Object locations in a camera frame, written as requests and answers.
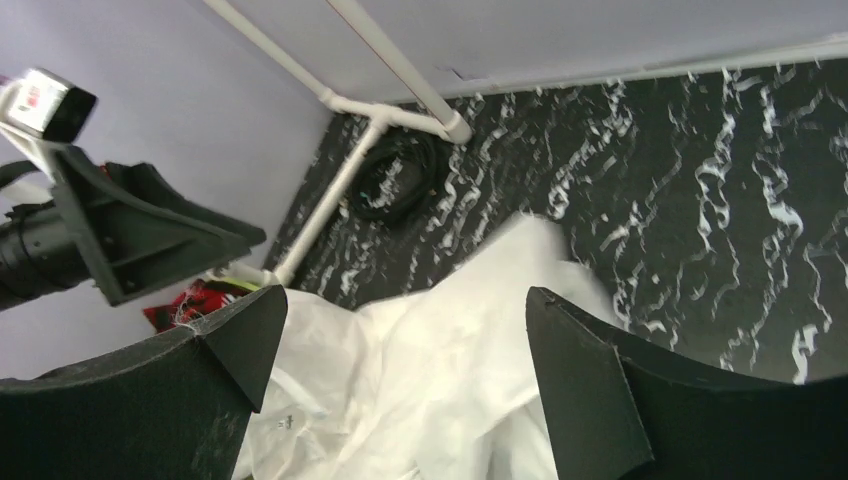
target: white pvc pipe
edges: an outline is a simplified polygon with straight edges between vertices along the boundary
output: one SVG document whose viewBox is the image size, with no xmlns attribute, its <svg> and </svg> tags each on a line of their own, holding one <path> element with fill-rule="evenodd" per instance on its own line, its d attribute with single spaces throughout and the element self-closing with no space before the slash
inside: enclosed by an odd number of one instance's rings
<svg viewBox="0 0 848 480">
<path fill-rule="evenodd" d="M 455 112 L 441 95 L 421 76 L 377 22 L 353 0 L 327 0 L 333 9 L 362 37 L 371 50 L 427 107 L 442 125 L 455 122 Z"/>
<path fill-rule="evenodd" d="M 315 92 L 315 95 L 318 96 L 318 99 L 326 101 L 330 96 L 333 95 L 333 91 L 321 83 L 320 80 L 315 78 L 308 70 L 303 68 L 303 66 L 295 59 L 293 59 L 288 53 L 286 53 L 282 48 L 279 47 L 273 40 L 268 38 L 267 35 L 262 33 L 261 30 L 256 28 L 253 23 L 250 22 L 244 15 L 239 13 L 232 5 L 230 5 L 226 0 L 203 0 L 206 5 L 209 6 L 212 10 L 215 11 L 218 15 L 220 15 L 224 20 L 229 22 L 233 27 L 235 27 L 239 32 L 241 32 L 245 37 L 247 37 L 251 42 L 253 42 L 257 47 L 262 49 L 263 52 L 268 54 L 269 57 L 274 59 L 277 63 L 279 63 L 283 68 L 288 70 L 296 79 L 300 81 L 300 83 L 306 85 L 307 88 Z"/>
<path fill-rule="evenodd" d="M 312 244 L 315 243 L 318 234 L 324 229 L 327 220 L 330 219 L 330 216 L 339 207 L 339 202 L 344 197 L 348 186 L 350 186 L 350 182 L 353 181 L 356 171 L 359 170 L 359 167 L 365 160 L 368 150 L 377 143 L 377 140 L 380 139 L 380 136 L 383 135 L 388 127 L 389 123 L 384 118 L 377 117 L 371 119 L 371 123 L 368 125 L 365 133 L 362 134 L 353 152 L 344 161 L 339 173 L 336 174 L 336 178 L 333 179 L 333 182 L 327 188 L 327 191 L 324 192 L 324 196 L 321 197 L 321 201 L 318 202 L 312 215 L 309 216 L 306 224 L 301 228 L 291 249 L 286 253 L 285 259 L 274 269 L 274 275 L 280 284 L 288 286 L 289 282 L 294 278 L 295 271 L 300 266 L 300 262 L 303 261 L 309 249 L 312 248 Z"/>
<path fill-rule="evenodd" d="M 368 118 L 385 118 L 392 126 L 412 128 L 450 140 L 444 125 L 429 115 L 407 112 L 402 108 L 381 103 L 357 102 L 339 95 L 333 95 L 327 102 L 327 106 L 336 112 L 353 113 Z"/>
</svg>

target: black and white patterned floor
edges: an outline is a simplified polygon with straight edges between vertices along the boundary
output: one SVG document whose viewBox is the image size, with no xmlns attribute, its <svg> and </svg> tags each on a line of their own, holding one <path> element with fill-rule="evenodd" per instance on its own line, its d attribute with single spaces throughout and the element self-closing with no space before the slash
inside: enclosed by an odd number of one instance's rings
<svg viewBox="0 0 848 480">
<path fill-rule="evenodd" d="M 393 230 L 342 209 L 292 287 L 347 308 L 426 288 L 535 212 L 632 332 L 765 378 L 845 373 L 846 78 L 835 60 L 458 99 L 475 136 L 438 204 Z M 363 126 L 333 121 L 269 265 Z"/>
</svg>

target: white pipe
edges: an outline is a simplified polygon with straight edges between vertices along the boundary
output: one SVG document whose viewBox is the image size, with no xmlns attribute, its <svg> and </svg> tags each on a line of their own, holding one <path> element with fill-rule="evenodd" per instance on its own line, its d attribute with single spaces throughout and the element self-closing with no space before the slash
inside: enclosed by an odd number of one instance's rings
<svg viewBox="0 0 848 480">
<path fill-rule="evenodd" d="M 471 137 L 471 127 L 445 102 L 441 95 L 421 76 L 377 22 L 354 0 L 327 0 L 333 9 L 371 47 L 380 60 L 406 85 L 427 110 L 445 126 L 456 143 Z"/>
<path fill-rule="evenodd" d="M 274 43 L 273 40 L 268 38 L 267 35 L 262 33 L 262 31 L 256 28 L 250 20 L 239 13 L 239 11 L 227 3 L 226 0 L 203 1 L 209 6 L 209 8 L 214 10 L 215 13 L 229 22 L 230 25 L 235 27 L 257 47 L 262 49 L 262 51 L 268 54 L 269 57 L 279 63 L 280 66 L 288 70 L 288 72 L 298 79 L 300 83 L 306 85 L 307 88 L 315 92 L 315 95 L 318 96 L 319 100 L 325 102 L 333 95 L 333 91 L 329 87 L 321 83 L 320 80 L 315 78 L 315 76 L 309 73 L 308 70 L 303 68 L 301 64 L 297 63 L 295 59 L 280 48 L 279 45 Z"/>
<path fill-rule="evenodd" d="M 445 132 L 444 125 L 435 118 L 408 112 L 393 105 L 357 102 L 339 95 L 333 95 L 327 102 L 327 106 L 336 112 L 353 113 L 369 118 L 385 118 L 392 126 L 412 128 L 438 135 L 443 140 L 450 140 L 447 132 Z"/>
<path fill-rule="evenodd" d="M 267 287 L 277 283 L 277 277 L 272 272 L 259 270 L 241 262 L 230 262 L 226 267 L 210 270 L 208 275 L 217 279 L 233 277 L 257 287 Z"/>
<path fill-rule="evenodd" d="M 385 118 L 377 117 L 371 119 L 371 123 L 368 125 L 365 133 L 362 134 L 362 138 L 359 139 L 353 152 L 351 152 L 342 164 L 339 173 L 336 174 L 336 178 L 333 179 L 327 191 L 324 192 L 324 196 L 321 197 L 321 201 L 318 202 L 318 206 L 315 207 L 309 220 L 306 221 L 306 225 L 301 228 L 291 249 L 286 253 L 283 261 L 274 269 L 274 275 L 280 284 L 288 286 L 289 282 L 294 278 L 295 271 L 300 266 L 300 262 L 303 261 L 312 244 L 315 243 L 315 239 L 318 238 L 318 234 L 321 233 L 324 225 L 327 224 L 330 215 L 338 208 L 339 201 L 344 197 L 348 186 L 350 186 L 350 182 L 353 181 L 353 177 L 356 175 L 356 171 L 359 170 L 363 160 L 365 160 L 368 150 L 377 143 L 377 140 L 380 139 L 380 136 L 383 135 L 388 127 L 389 122 Z"/>
</svg>

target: black cable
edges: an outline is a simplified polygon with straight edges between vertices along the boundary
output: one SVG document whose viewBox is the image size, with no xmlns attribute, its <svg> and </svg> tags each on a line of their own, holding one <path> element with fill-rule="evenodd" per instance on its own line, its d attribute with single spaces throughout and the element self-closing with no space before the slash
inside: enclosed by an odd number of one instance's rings
<svg viewBox="0 0 848 480">
<path fill-rule="evenodd" d="M 447 172 L 444 157 L 445 149 L 432 135 L 394 130 L 366 154 L 353 178 L 348 191 L 351 212 L 363 220 L 388 226 L 404 220 L 441 190 Z M 388 179 L 396 161 L 401 162 L 403 170 L 410 166 L 418 170 L 418 179 L 412 186 Z M 394 191 L 386 192 L 387 186 L 394 186 Z M 386 198 L 387 193 L 394 195 Z"/>
</svg>

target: floor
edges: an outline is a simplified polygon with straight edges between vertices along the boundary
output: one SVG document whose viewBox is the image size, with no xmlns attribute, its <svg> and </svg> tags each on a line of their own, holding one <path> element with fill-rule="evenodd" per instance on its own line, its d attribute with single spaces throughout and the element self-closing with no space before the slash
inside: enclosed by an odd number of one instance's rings
<svg viewBox="0 0 848 480">
<path fill-rule="evenodd" d="M 294 288 L 343 307 L 433 285 L 512 213 L 562 226 L 630 330 L 804 382 L 848 371 L 848 60 L 455 100 L 475 137 L 392 229 L 342 208 Z M 332 122 L 273 264 L 363 130 Z"/>
</svg>

